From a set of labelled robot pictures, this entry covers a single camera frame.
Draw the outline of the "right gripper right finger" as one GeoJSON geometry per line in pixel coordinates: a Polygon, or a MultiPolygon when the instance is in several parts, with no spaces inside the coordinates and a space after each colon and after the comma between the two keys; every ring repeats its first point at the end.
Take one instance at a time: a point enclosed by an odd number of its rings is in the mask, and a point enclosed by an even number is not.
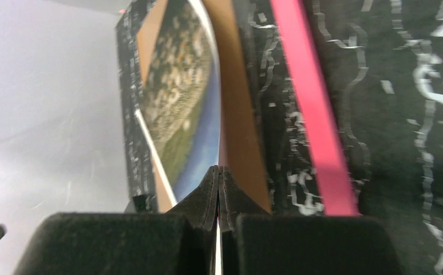
{"type": "Polygon", "coordinates": [[[388,233],[356,217],[274,216],[219,168],[223,274],[402,274],[388,233]]]}

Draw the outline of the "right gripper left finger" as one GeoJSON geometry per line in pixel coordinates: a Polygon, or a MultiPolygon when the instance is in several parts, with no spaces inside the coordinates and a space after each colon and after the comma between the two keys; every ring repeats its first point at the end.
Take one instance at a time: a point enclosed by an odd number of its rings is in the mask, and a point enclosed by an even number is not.
{"type": "Polygon", "coordinates": [[[163,214],[57,213],[35,231],[16,274],[214,274],[218,166],[163,214]]]}

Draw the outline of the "pink photo frame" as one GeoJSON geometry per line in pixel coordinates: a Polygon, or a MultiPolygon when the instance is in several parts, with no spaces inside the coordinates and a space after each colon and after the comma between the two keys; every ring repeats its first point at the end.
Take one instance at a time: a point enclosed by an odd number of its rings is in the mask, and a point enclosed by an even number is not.
{"type": "Polygon", "coordinates": [[[359,216],[333,110],[302,1],[271,1],[286,63],[305,122],[325,214],[359,216]]]}

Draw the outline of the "landscape photo print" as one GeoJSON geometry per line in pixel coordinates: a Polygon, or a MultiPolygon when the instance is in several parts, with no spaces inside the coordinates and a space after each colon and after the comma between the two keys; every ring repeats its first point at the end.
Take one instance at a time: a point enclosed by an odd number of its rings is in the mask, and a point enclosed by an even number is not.
{"type": "Polygon", "coordinates": [[[219,161],[220,61],[202,1],[156,1],[136,34],[141,95],[135,108],[166,212],[219,161]]]}

